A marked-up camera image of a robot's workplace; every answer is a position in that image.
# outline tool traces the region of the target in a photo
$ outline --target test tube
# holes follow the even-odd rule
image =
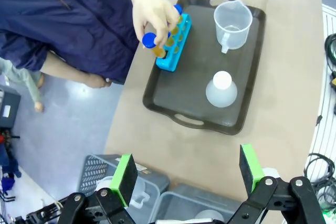
[[[154,33],[146,33],[142,38],[142,43],[145,47],[150,48],[156,57],[164,58],[166,56],[166,51],[154,43],[155,38],[156,35]]]
[[[181,7],[181,5],[174,5],[174,7],[176,8],[176,10],[179,12],[179,20],[177,21],[177,24],[179,24],[179,23],[181,23],[182,21],[183,21],[183,17],[182,17],[182,7]],[[172,35],[174,36],[174,35],[176,35],[176,34],[178,34],[179,33],[179,29],[178,29],[179,27],[178,26],[176,26],[172,31],[171,31],[171,33],[172,33]]]
[[[181,23],[183,21],[183,17],[182,17],[182,6],[181,5],[174,5],[174,7],[176,8],[176,10],[179,12],[179,20],[178,20],[178,24]]]
[[[166,47],[172,47],[174,45],[174,43],[175,43],[175,40],[174,40],[173,36],[171,36],[171,33],[168,32],[168,40],[165,44]]]

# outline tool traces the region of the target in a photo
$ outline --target blue cap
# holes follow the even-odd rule
[[[154,44],[154,39],[156,38],[156,34],[154,33],[146,33],[142,37],[142,43],[147,48],[154,48],[156,44]]]
[[[176,8],[176,10],[179,12],[179,14],[182,14],[182,6],[181,5],[174,5],[174,7]]]

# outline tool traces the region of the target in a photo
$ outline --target dark gray tray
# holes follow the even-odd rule
[[[235,135],[243,128],[251,100],[266,15],[249,6],[253,22],[245,45],[223,54],[216,39],[213,16],[216,6],[210,0],[178,0],[177,3],[192,19],[190,33],[175,72],[161,70],[154,64],[143,104],[183,126]],[[222,109],[212,106],[205,95],[207,84],[221,70],[231,74],[238,89],[236,101]]]

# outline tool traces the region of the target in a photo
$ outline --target bare foot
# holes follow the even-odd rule
[[[44,74],[41,73],[41,77],[38,80],[37,87],[40,89],[42,87],[43,83],[44,83]]]
[[[44,110],[43,104],[40,102],[35,102],[35,110],[36,112],[43,112]]]

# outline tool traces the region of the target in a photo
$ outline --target table surface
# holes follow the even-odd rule
[[[147,110],[142,96],[155,59],[140,45],[113,118],[106,153],[133,153],[136,162],[168,174],[172,184],[186,182],[238,200],[247,197],[238,166],[240,144],[251,143],[262,167],[276,168],[285,181],[302,174],[322,85],[321,0],[242,1],[267,15],[243,130],[228,136],[189,129]],[[280,220],[280,214],[269,214],[263,223],[274,218]]]

